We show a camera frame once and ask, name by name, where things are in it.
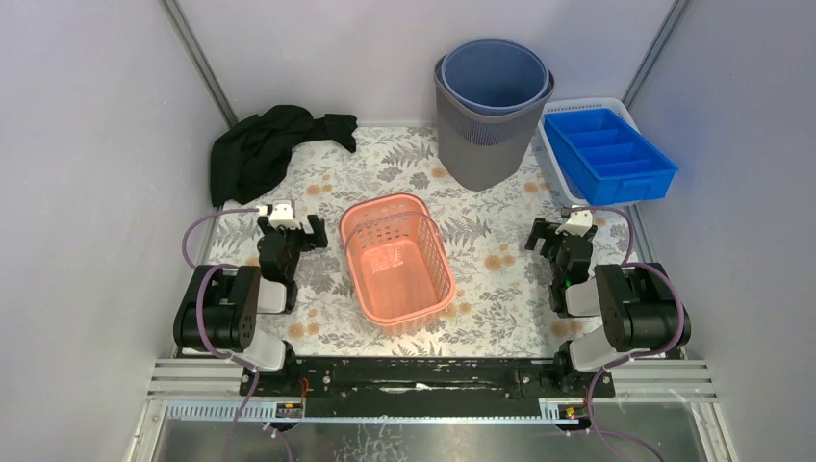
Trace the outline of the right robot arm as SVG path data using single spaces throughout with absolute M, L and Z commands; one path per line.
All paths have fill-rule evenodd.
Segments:
M 574 397 L 590 383 L 590 372 L 646 353 L 664 353 L 691 338 L 691 321 L 657 263 L 597 265 L 590 269 L 597 227 L 575 219 L 533 221 L 525 248 L 538 242 L 552 271 L 551 310 L 560 318 L 598 317 L 601 326 L 565 342 L 554 357 L 553 387 Z

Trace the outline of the pink plastic basket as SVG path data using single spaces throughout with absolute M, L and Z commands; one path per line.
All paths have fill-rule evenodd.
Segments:
M 340 220 L 344 256 L 363 315 L 399 336 L 435 323 L 456 295 L 440 227 L 418 197 L 360 202 Z

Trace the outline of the blue divided plastic tray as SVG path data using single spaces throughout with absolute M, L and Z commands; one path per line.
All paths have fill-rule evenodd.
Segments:
M 593 206 L 663 198 L 678 171 L 607 109 L 548 115 L 545 130 L 561 167 Z

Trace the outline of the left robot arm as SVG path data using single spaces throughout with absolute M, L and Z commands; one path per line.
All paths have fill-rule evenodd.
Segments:
M 286 361 L 288 344 L 256 332 L 260 314 L 289 314 L 298 295 L 295 274 L 304 252 L 326 248 L 325 221 L 304 221 L 270 206 L 248 208 L 258 215 L 262 236 L 259 263 L 198 265 L 173 322 L 173 339 L 184 351 L 208 353 L 253 372 L 277 396 L 297 386 L 297 368 Z

